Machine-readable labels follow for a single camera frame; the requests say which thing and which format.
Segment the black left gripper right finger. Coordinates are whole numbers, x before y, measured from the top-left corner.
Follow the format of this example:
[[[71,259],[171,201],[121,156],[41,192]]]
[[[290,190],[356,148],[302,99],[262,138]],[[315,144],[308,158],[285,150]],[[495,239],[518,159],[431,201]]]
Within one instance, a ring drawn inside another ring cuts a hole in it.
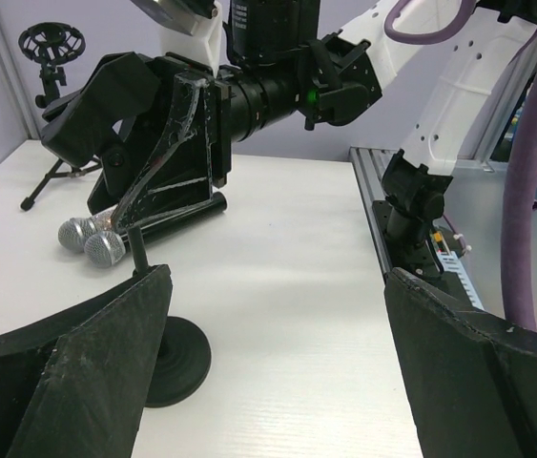
[[[537,332],[395,269],[388,320],[425,457],[537,457]]]

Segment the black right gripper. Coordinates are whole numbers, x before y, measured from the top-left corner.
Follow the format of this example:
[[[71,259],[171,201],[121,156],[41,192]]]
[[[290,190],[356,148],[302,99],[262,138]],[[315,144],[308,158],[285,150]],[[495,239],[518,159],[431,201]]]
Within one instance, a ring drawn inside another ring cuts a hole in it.
[[[61,114],[48,121],[43,113],[45,148],[74,168],[99,160],[102,175],[87,205],[96,214],[120,201],[113,213],[116,229],[196,208],[227,183],[232,169],[231,90],[175,54],[154,60],[156,74],[151,61],[136,52],[107,54]],[[134,162],[114,124],[131,128],[151,108],[156,141],[127,191]]]

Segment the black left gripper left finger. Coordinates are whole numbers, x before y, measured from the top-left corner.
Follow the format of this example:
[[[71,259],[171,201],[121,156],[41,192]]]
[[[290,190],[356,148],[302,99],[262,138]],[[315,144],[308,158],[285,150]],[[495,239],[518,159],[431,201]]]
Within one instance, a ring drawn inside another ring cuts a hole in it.
[[[173,284],[156,265],[0,335],[0,457],[128,457]]]

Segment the grey microphone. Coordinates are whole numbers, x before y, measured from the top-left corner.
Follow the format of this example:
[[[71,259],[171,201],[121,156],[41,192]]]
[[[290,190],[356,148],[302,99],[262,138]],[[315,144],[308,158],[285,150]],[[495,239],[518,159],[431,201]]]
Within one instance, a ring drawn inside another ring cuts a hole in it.
[[[195,223],[221,214],[226,209],[226,197],[217,192],[214,193],[211,201],[205,202],[197,208],[179,212],[162,221],[144,226],[141,228],[141,233],[145,242],[153,243]],[[119,263],[127,254],[129,248],[130,244],[126,235],[103,230],[87,239],[84,245],[84,253],[92,265],[106,269]]]

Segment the black round-base stand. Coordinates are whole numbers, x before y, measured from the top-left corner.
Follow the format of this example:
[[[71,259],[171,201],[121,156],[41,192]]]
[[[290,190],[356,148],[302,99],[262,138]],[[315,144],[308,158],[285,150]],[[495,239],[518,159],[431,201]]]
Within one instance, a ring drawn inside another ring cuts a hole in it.
[[[134,258],[134,285],[127,295],[124,348],[132,387],[148,408],[173,406],[205,381],[212,350],[195,323],[170,314],[171,271],[151,266],[141,229],[128,231]]]

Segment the black tripod shock-mount stand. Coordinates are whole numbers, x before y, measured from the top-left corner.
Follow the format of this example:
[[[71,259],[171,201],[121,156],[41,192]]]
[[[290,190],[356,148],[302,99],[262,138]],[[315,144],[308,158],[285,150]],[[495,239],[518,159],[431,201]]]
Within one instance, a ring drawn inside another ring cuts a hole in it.
[[[58,22],[43,22],[23,31],[18,38],[21,52],[38,63],[44,93],[35,97],[35,105],[46,111],[44,117],[52,121],[60,115],[77,92],[60,96],[60,87],[67,85],[66,63],[74,61],[86,49],[83,34],[73,26]]]

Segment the glitter rhinestone microphone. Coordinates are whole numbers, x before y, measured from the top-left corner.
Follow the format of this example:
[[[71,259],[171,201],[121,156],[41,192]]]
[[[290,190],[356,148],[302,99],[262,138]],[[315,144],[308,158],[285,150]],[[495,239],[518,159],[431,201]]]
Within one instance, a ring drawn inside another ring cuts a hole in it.
[[[113,212],[112,207],[87,218],[68,219],[58,229],[58,242],[63,248],[75,254],[82,253],[91,236],[112,229]]]

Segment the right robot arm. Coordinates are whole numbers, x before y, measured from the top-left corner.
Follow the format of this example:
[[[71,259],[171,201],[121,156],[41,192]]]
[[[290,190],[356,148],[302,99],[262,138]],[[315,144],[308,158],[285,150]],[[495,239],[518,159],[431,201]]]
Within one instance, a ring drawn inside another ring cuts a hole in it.
[[[74,167],[98,159],[88,199],[110,210],[134,256],[145,224],[208,204],[232,147],[291,115],[306,130],[390,114],[403,137],[383,189],[401,245],[423,243],[468,132],[510,63],[537,36],[537,1],[375,1],[319,35],[316,1],[141,1],[160,56],[100,59],[44,112],[42,144]]]

